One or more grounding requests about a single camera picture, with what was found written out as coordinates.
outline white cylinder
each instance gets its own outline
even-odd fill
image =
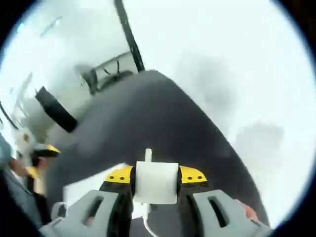
[[[178,163],[136,163],[134,200],[151,204],[177,202]]]

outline white cable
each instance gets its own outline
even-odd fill
[[[148,226],[148,213],[149,213],[149,208],[150,205],[148,203],[144,203],[144,215],[143,215],[143,221],[144,221],[144,226],[146,228],[146,230],[153,236],[153,237],[158,237],[158,235],[156,235]]]
[[[65,210],[66,210],[66,214],[65,214],[65,216],[67,216],[67,204],[65,203],[65,202],[63,202],[63,201],[60,201],[60,202],[56,202],[54,205],[53,205],[53,207],[52,207],[52,209],[51,209],[51,213],[50,213],[50,218],[51,218],[51,220],[53,221],[53,220],[55,220],[57,217],[58,217],[58,211],[59,211],[59,209],[60,209],[60,207],[61,206],[64,206],[64,208],[65,208]]]

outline yellow object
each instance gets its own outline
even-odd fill
[[[60,151],[57,148],[53,147],[52,145],[47,145],[47,149],[60,153]]]
[[[106,177],[105,181],[129,184],[130,172],[132,168],[133,168],[132,166],[125,166],[121,169],[116,169]]]
[[[181,182],[183,184],[207,181],[205,175],[201,171],[182,165],[180,165],[179,167],[181,169]]]
[[[25,168],[33,179],[38,179],[40,177],[38,170],[34,166],[27,166]]]

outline person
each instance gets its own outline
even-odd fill
[[[30,192],[25,185],[20,182],[13,172],[22,179],[26,179],[28,171],[19,159],[11,156],[11,146],[0,133],[0,170],[3,174],[7,188],[15,203],[32,220],[33,224],[40,228],[43,225],[34,193]]]

